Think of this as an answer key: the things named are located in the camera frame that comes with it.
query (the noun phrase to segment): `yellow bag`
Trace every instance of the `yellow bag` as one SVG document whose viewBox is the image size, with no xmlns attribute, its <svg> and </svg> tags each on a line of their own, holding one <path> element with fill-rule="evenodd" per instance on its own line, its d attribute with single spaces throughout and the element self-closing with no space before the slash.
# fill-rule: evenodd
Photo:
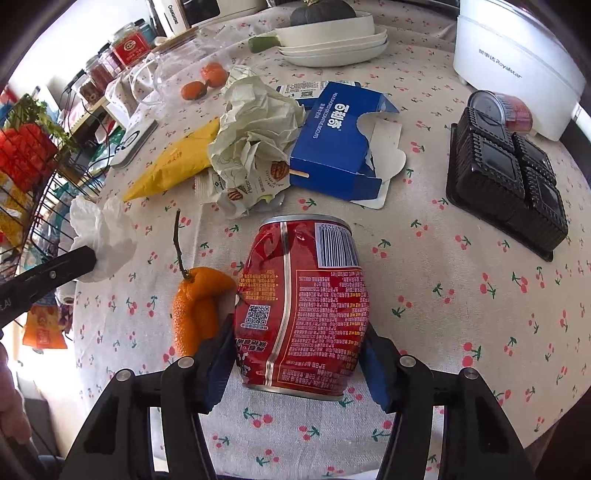
<svg viewBox="0 0 591 480">
<path fill-rule="evenodd" d="M 0 186 L 0 231 L 4 232 L 13 247 L 19 248 L 24 240 L 23 230 L 27 227 L 33 200 L 3 172 L 0 172 Z"/>
<path fill-rule="evenodd" d="M 125 192 L 123 201 L 161 193 L 210 167 L 212 164 L 207 156 L 207 146 L 215 140 L 219 130 L 220 120 L 216 117 L 170 145 Z"/>
</svg>

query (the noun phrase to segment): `black handle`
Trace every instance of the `black handle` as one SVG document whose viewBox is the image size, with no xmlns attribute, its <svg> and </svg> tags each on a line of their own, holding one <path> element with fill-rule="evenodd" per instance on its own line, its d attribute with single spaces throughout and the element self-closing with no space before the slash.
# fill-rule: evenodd
<svg viewBox="0 0 591 480">
<path fill-rule="evenodd" d="M 51 290 L 92 272 L 95 265 L 95 251 L 90 247 L 80 247 L 1 284 L 0 328 L 28 312 Z"/>
</svg>

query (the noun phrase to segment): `wall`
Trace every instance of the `wall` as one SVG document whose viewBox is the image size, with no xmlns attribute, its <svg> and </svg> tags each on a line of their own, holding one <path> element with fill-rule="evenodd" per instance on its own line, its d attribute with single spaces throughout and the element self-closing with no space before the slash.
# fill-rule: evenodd
<svg viewBox="0 0 591 480">
<path fill-rule="evenodd" d="M 140 18 L 149 19 L 145 0 L 77 0 L 27 52 L 10 87 L 21 96 L 44 83 L 58 101 L 86 60 L 116 30 Z"/>
</svg>

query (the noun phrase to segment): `spice jar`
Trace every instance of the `spice jar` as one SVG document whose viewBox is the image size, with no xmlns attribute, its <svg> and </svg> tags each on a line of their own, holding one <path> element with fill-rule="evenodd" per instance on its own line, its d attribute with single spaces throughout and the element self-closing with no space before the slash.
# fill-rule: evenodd
<svg viewBox="0 0 591 480">
<path fill-rule="evenodd" d="M 94 105 L 102 97 L 99 89 L 86 74 L 76 80 L 76 83 L 72 86 L 72 90 L 90 105 Z"/>
<path fill-rule="evenodd" d="M 113 53 L 110 43 L 106 43 L 99 50 L 99 57 L 102 64 L 110 71 L 113 77 L 116 77 L 125 68 L 121 60 Z"/>
<path fill-rule="evenodd" d="M 139 28 L 133 23 L 127 24 L 113 35 L 111 47 L 126 67 L 144 58 L 151 50 Z"/>
<path fill-rule="evenodd" d="M 143 18 L 136 20 L 134 25 L 139 28 L 139 31 L 142 33 L 150 47 L 153 47 L 154 40 L 156 39 L 156 32 L 152 28 L 152 25 L 147 23 Z"/>
<path fill-rule="evenodd" d="M 95 55 L 86 62 L 84 71 L 87 73 L 102 95 L 105 94 L 107 85 L 114 80 L 113 76 L 103 65 L 98 55 Z"/>
</svg>

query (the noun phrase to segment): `tablecloth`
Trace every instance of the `tablecloth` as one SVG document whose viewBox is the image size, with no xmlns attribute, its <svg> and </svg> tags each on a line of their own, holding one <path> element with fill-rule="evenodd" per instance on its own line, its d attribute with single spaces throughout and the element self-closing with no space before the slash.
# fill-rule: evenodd
<svg viewBox="0 0 591 480">
<path fill-rule="evenodd" d="M 524 446 L 589 387 L 591 192 L 582 173 L 560 143 L 534 139 L 550 157 L 568 215 L 569 236 L 552 263 L 450 205 L 449 128 L 470 95 L 453 70 L 453 44 L 437 36 L 453 22 L 397 2 L 356 1 L 355 7 L 373 12 L 389 29 L 387 51 L 370 62 L 308 69 L 290 65 L 274 49 L 251 55 L 245 42 L 228 52 L 235 63 L 256 67 L 273 86 L 347 79 L 388 95 L 401 112 L 400 148 L 407 164 L 393 179 L 385 207 L 364 209 L 290 187 L 275 212 L 227 220 L 216 205 L 198 204 L 191 180 L 126 204 L 139 239 L 133 260 L 114 278 L 79 285 L 76 293 L 75 348 L 85 384 L 80 396 L 89 408 L 120 368 L 142 374 L 178 358 L 170 325 L 181 280 L 171 241 L 177 208 L 184 263 L 215 267 L 235 279 L 264 218 L 306 212 L 345 220 L 358 246 L 378 334 L 430 368 L 477 368 Z M 281 22 L 288 12 L 277 7 L 237 25 Z M 195 74 L 181 72 L 178 82 L 196 79 Z M 215 91 L 182 108 L 140 107 L 132 122 L 147 116 L 160 126 L 127 169 L 109 173 L 100 201 L 124 192 L 170 142 L 223 111 Z M 231 309 L 232 300 L 223 308 Z M 438 473 L 442 413 L 433 410 L 426 478 Z M 371 400 L 359 369 L 344 399 L 332 403 L 247 390 L 235 368 L 222 402 L 202 416 L 202 425 L 219 473 L 306 479 L 377 468 L 393 418 Z M 158 412 L 152 419 L 154 450 L 163 455 Z"/>
</svg>

